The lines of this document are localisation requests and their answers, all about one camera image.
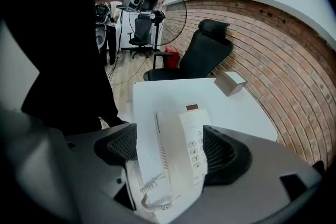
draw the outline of office chair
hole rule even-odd
[[[197,30],[185,52],[180,68],[167,68],[169,52],[154,52],[154,57],[162,56],[165,68],[152,69],[143,75],[145,81],[205,78],[211,70],[227,57],[233,44],[225,39],[226,28],[230,24],[205,19]]]
[[[129,44],[139,46],[137,49],[137,52],[132,56],[132,59],[134,59],[134,56],[138,53],[142,52],[146,55],[146,58],[149,57],[149,54],[145,51],[145,46],[150,44],[151,42],[151,27],[152,27],[152,21],[147,14],[139,14],[138,18],[135,19],[135,33],[134,37],[132,38],[132,33],[128,33],[130,35],[130,41]]]

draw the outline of chair armrest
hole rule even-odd
[[[154,55],[155,56],[162,56],[162,57],[173,56],[173,54],[171,52],[161,52],[161,51],[155,51]]]
[[[171,52],[162,52],[162,51],[155,51],[154,52],[154,57],[156,56],[162,56],[163,58],[163,67],[168,68],[168,56],[173,56]]]

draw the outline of white telephone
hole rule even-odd
[[[174,200],[204,181],[207,162],[203,151],[203,125],[211,125],[211,121],[206,109],[183,113],[157,111],[155,120],[164,177]],[[152,182],[141,189],[145,194],[142,205],[150,212],[172,207],[171,202],[156,207],[146,204],[146,193],[156,186],[156,182]]]

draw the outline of chair backrest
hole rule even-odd
[[[135,19],[135,33],[134,36],[141,40],[144,43],[151,42],[151,27],[153,22],[151,21],[149,16],[144,16],[140,14],[137,19]]]
[[[180,63],[180,69],[186,78],[205,78],[230,54],[233,44],[225,39],[229,25],[210,19],[199,23],[199,30],[194,33]]]

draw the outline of telephone keypad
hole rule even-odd
[[[195,141],[191,141],[189,142],[188,146],[191,147],[195,147],[196,146],[196,142]]]
[[[189,140],[190,142],[188,142],[188,147],[191,148],[190,160],[193,165],[195,184],[204,180],[207,170],[207,160],[203,150],[203,132],[198,130],[197,133],[195,133],[195,136],[196,134],[198,134],[197,140]]]
[[[193,150],[190,150],[190,155],[195,155],[198,153],[198,150],[194,148]]]
[[[192,157],[192,159],[191,159],[191,161],[193,162],[193,163],[196,163],[198,160],[199,160],[199,156],[197,155],[197,156],[194,156],[194,157]]]
[[[198,168],[200,168],[200,166],[201,166],[201,163],[195,163],[194,164],[194,169],[198,169]]]

